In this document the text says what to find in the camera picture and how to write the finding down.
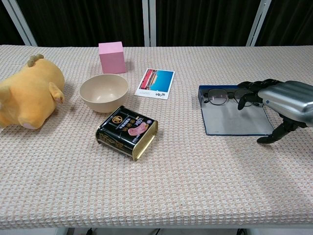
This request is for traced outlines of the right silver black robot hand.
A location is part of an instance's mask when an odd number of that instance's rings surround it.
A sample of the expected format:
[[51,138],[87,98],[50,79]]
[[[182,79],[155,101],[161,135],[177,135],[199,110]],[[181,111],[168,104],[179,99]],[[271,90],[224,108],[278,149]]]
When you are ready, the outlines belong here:
[[283,122],[273,132],[257,140],[259,144],[271,144],[297,128],[313,126],[313,87],[299,81],[282,82],[275,79],[238,84],[250,93],[243,95],[238,103],[242,110],[247,102],[262,103],[276,111]]

